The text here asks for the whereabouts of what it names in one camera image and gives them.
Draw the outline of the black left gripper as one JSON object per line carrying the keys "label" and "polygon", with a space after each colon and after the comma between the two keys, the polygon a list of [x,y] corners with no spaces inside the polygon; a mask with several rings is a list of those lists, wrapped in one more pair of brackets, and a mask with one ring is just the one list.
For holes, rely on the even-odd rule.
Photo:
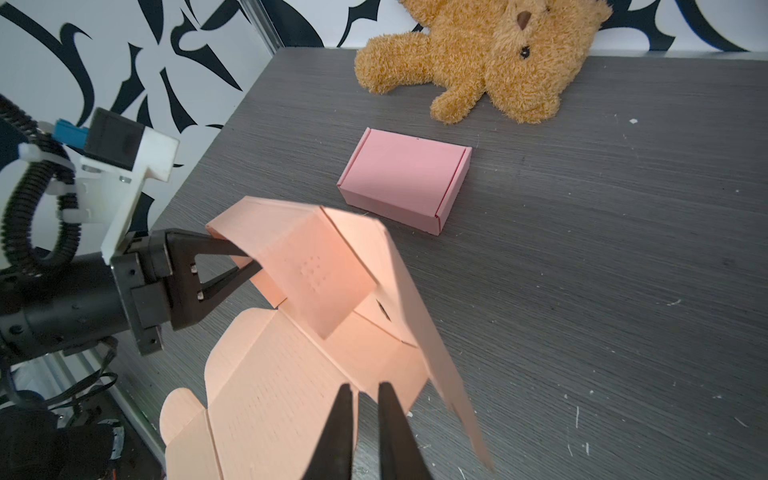
{"label": "black left gripper", "polygon": [[1,361],[70,355],[124,331],[141,354],[161,350],[162,324],[200,323],[262,270],[252,260],[201,282],[193,270],[199,255],[246,257],[228,240],[169,229],[132,239],[111,265],[90,254],[41,278],[2,273]]}

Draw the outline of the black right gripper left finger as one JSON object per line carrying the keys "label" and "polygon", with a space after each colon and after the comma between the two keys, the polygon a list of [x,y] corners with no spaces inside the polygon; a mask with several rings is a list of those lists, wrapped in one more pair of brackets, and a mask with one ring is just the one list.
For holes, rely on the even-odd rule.
{"label": "black right gripper left finger", "polygon": [[303,480],[350,480],[354,445],[353,392],[343,384],[316,445]]}

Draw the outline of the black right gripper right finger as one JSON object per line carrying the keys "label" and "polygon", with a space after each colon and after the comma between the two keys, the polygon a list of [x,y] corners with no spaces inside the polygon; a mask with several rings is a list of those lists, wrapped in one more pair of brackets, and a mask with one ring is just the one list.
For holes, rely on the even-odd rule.
{"label": "black right gripper right finger", "polygon": [[378,388],[379,465],[381,480],[432,480],[394,387]]}

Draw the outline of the peach cardboard box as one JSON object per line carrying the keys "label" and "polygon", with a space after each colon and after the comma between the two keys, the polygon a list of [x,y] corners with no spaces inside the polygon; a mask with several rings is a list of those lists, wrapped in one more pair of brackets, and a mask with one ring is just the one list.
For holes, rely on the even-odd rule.
{"label": "peach cardboard box", "polygon": [[199,401],[172,391],[160,415],[171,479],[298,479],[341,386],[392,385],[409,410],[432,384],[478,459],[492,457],[462,379],[385,226],[370,217],[246,197],[208,223],[260,270],[268,301],[211,350]]}

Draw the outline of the pink cardboard box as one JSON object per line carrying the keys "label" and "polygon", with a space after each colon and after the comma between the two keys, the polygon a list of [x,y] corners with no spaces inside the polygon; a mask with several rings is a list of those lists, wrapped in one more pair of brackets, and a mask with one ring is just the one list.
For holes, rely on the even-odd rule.
{"label": "pink cardboard box", "polygon": [[383,130],[365,130],[337,187],[350,206],[438,236],[473,149]]}

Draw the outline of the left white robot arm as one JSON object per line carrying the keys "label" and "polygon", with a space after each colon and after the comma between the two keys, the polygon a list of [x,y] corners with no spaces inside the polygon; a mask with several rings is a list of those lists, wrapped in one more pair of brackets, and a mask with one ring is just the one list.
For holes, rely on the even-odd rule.
{"label": "left white robot arm", "polygon": [[[26,171],[1,223],[1,475],[5,479],[113,479],[124,445],[117,420],[83,421],[84,404],[111,388],[117,335],[140,353],[162,348],[164,324],[201,322],[260,270],[253,259],[202,281],[200,255],[240,256],[233,243],[179,229],[131,229],[144,183],[167,181],[176,139],[99,108],[88,127],[51,131],[9,100],[1,117],[23,141]],[[14,365],[96,346],[99,368],[45,398],[15,384]]]}

